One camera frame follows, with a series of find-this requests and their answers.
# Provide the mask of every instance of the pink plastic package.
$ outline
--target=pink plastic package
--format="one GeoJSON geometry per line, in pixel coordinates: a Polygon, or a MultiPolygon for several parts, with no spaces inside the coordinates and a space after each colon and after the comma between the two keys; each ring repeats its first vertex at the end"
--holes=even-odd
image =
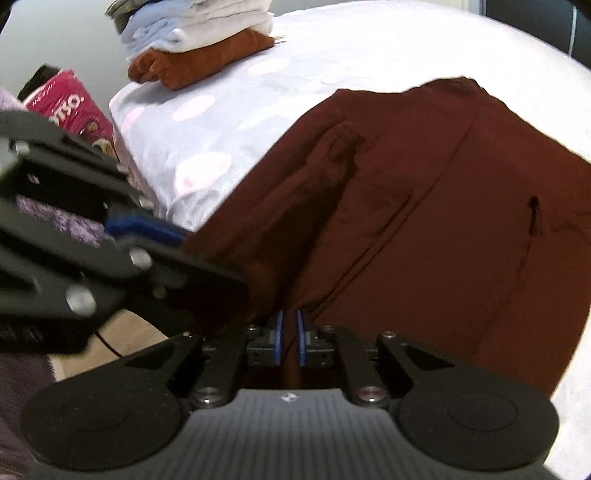
{"type": "Polygon", "coordinates": [[[28,110],[40,113],[58,127],[80,136],[115,157],[113,125],[96,106],[72,70],[61,70],[25,100],[28,110]]]}

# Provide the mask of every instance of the polka dot bedsheet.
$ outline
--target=polka dot bedsheet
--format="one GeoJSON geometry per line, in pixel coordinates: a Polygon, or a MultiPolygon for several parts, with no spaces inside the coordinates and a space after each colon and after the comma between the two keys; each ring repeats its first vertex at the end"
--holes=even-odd
{"type": "MultiPolygon", "coordinates": [[[[400,92],[474,78],[543,133],[591,160],[591,71],[506,25],[413,0],[367,0],[274,20],[285,43],[178,92],[124,87],[111,101],[121,140],[168,220],[196,230],[307,110],[338,88],[400,92]]],[[[553,400],[548,460],[591,472],[591,327],[553,400]]]]}

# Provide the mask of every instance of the gray ribbed panel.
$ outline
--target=gray ribbed panel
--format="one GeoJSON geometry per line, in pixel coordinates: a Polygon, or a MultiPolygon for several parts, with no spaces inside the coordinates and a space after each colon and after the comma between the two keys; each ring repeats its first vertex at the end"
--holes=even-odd
{"type": "Polygon", "coordinates": [[[551,480],[540,465],[510,473],[468,473],[415,450],[382,410],[349,403],[340,390],[241,390],[217,410],[194,413],[163,451],[103,474],[45,465],[30,480],[551,480]]]}

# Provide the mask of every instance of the brown folded towel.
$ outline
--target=brown folded towel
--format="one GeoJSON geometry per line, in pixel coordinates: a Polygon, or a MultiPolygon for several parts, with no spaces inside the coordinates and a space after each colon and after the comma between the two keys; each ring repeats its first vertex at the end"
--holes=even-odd
{"type": "Polygon", "coordinates": [[[134,60],[128,74],[137,83],[160,80],[166,88],[180,90],[274,44],[272,37],[247,28],[214,45],[183,53],[150,49],[134,60]]]}

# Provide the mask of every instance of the maroon garment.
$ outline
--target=maroon garment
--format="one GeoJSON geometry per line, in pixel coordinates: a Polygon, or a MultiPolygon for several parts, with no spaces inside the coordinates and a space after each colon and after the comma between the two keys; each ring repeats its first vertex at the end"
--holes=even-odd
{"type": "Polygon", "coordinates": [[[550,395],[591,304],[590,188],[587,162],[473,80],[339,90],[185,249],[246,275],[241,320],[306,307],[550,395]]]}

